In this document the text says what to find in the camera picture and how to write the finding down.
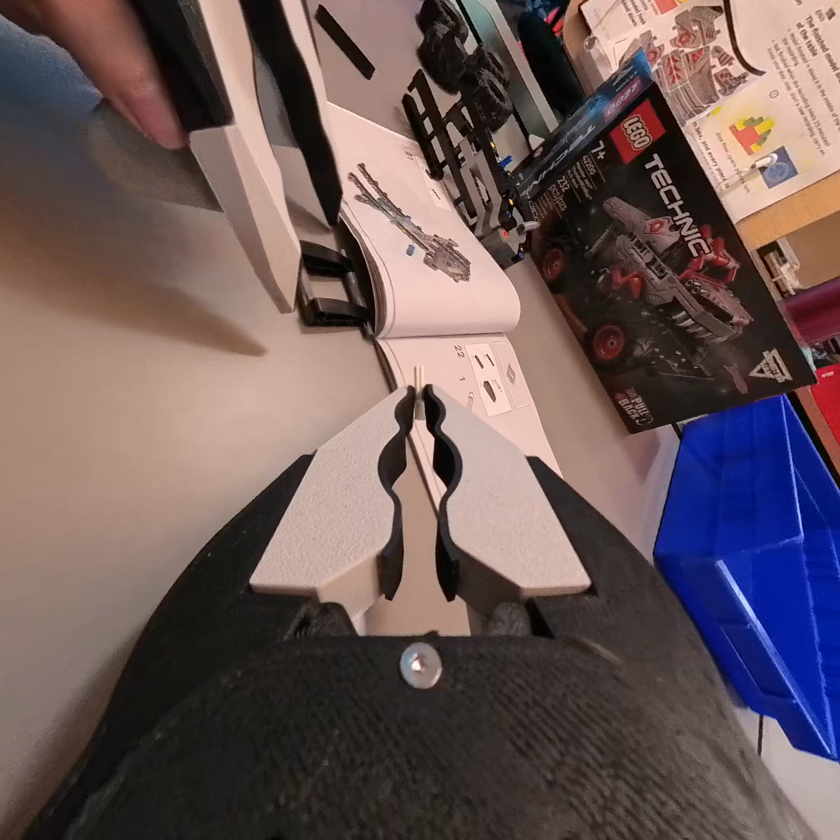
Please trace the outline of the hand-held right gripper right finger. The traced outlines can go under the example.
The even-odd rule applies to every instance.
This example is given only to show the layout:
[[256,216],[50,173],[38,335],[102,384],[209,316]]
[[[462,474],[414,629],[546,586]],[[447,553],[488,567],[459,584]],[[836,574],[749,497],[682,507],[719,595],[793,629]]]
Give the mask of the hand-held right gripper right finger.
[[503,603],[592,586],[548,489],[560,476],[436,385],[423,390],[437,506],[435,569],[444,597],[489,617]]

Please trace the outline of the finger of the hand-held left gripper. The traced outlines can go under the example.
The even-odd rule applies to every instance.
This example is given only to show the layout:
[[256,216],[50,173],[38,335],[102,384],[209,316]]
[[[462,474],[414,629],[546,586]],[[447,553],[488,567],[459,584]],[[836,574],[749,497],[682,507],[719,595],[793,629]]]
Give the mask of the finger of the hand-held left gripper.
[[343,180],[329,131],[326,87],[304,2],[251,3],[251,34],[285,107],[325,222],[339,222]]
[[263,122],[255,54],[236,1],[197,7],[231,110],[219,128],[190,134],[190,147],[250,264],[281,313],[295,310],[301,247]]

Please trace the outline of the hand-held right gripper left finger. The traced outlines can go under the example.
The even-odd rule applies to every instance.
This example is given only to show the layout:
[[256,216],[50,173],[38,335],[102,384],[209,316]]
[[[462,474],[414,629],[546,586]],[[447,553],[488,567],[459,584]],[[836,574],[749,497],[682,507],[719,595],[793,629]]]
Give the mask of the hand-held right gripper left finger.
[[370,635],[369,612],[402,581],[403,509],[416,391],[388,395],[321,445],[309,460],[248,585],[341,606]]

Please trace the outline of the black brick frame grey axles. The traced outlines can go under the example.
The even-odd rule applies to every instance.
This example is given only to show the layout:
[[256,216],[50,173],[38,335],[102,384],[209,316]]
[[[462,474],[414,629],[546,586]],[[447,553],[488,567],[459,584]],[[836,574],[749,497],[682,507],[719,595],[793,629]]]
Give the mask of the black brick frame grey axles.
[[[371,334],[372,315],[366,306],[353,262],[348,256],[324,245],[300,241],[301,266],[297,284],[297,308],[310,328],[353,328]],[[345,299],[319,297],[312,279],[339,283]]]

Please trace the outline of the person's left hand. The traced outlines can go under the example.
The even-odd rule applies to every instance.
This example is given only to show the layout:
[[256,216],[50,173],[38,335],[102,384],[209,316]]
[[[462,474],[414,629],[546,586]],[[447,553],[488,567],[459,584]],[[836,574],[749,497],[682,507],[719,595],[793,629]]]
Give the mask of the person's left hand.
[[43,33],[136,130],[167,150],[186,146],[186,132],[128,2],[39,1],[33,9]]

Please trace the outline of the long black brick beam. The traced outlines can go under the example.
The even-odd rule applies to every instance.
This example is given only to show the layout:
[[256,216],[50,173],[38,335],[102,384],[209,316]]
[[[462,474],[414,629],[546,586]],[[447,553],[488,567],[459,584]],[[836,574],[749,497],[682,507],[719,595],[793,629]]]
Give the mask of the long black brick beam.
[[362,77],[367,81],[372,80],[375,73],[374,65],[335,17],[331,15],[330,11],[325,6],[319,5],[315,13],[315,19],[324,33],[341,50]]

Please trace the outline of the blue cloth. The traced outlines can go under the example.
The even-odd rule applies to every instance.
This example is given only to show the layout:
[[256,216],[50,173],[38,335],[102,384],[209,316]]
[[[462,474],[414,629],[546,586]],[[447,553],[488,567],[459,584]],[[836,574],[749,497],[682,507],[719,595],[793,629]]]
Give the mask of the blue cloth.
[[15,126],[88,123],[102,95],[63,49],[1,18],[1,118]]

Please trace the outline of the black toy tire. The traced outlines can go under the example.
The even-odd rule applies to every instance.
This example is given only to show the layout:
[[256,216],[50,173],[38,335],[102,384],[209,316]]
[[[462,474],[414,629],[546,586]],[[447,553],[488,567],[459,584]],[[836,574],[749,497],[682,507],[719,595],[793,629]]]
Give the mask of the black toy tire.
[[456,94],[469,66],[466,22],[446,1],[423,1],[416,23],[423,34],[416,51],[421,67],[446,93]]
[[490,133],[499,131],[512,114],[508,69],[498,53],[480,44],[465,58],[460,84]]

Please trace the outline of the black grey brick truck chassis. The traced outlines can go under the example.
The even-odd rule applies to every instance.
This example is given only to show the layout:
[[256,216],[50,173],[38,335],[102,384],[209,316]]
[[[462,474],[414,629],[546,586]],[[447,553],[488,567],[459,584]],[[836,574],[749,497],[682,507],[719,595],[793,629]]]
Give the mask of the black grey brick truck chassis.
[[418,70],[402,105],[428,175],[450,187],[451,201],[472,234],[503,269],[524,259],[538,224],[466,89],[459,83],[457,101],[442,112],[429,79]]

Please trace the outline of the open instruction booklet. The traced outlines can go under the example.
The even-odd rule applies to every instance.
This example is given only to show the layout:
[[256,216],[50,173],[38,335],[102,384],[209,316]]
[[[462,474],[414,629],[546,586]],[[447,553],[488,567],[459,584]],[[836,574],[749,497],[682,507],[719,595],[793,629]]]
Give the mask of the open instruction booklet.
[[419,146],[330,103],[341,218],[374,300],[372,337],[395,389],[438,386],[527,456],[560,468],[508,333],[518,294],[425,172]]

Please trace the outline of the blue plastic bin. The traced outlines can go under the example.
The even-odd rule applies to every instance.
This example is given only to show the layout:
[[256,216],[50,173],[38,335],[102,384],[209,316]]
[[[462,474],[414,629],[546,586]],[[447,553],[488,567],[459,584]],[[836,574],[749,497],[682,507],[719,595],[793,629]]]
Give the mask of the blue plastic bin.
[[685,427],[654,558],[747,707],[838,761],[838,487],[787,397]]

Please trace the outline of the toy truck set box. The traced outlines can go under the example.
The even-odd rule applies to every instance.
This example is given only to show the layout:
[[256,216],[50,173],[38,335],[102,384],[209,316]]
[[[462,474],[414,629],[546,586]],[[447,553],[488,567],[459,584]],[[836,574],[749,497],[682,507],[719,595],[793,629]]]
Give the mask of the toy truck set box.
[[629,433],[816,383],[641,50],[514,181],[533,263]]

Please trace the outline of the red container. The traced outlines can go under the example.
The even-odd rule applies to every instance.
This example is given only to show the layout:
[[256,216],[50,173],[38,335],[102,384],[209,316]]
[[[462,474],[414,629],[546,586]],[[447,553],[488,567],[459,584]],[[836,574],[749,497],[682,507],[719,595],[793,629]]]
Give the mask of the red container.
[[836,444],[839,445],[839,364],[817,370],[812,396]]

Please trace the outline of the cardboard box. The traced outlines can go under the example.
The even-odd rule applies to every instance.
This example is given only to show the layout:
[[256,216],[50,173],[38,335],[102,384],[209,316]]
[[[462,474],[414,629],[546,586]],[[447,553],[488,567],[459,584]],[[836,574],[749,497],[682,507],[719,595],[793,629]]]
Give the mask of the cardboard box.
[[[613,70],[583,19],[582,2],[572,2],[563,37],[584,89],[593,91]],[[747,243],[757,249],[789,238],[804,268],[805,284],[838,273],[838,172],[737,222]]]

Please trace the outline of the printed paper sheet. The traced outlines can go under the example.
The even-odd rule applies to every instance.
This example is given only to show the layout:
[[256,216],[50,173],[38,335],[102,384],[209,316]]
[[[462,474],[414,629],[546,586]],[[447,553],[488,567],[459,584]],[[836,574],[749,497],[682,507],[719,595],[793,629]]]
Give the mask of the printed paper sheet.
[[582,2],[612,70],[639,50],[735,222],[838,172],[838,2]]

